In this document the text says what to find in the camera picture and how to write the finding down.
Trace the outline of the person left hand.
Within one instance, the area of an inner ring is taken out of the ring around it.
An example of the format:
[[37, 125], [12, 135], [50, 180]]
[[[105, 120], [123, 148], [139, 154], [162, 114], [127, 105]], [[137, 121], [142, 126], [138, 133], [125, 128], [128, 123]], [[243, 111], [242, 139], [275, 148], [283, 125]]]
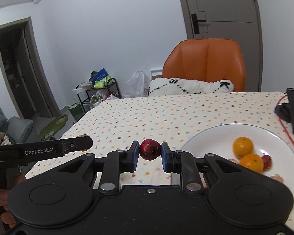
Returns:
[[[22, 173], [21, 168], [8, 169], [7, 178], [10, 189], [26, 180], [26, 177]], [[0, 188], [0, 234], [4, 234], [6, 232], [4, 225], [7, 225], [10, 229], [17, 226], [17, 221], [14, 219], [11, 211], [7, 206], [9, 193], [9, 189]]]

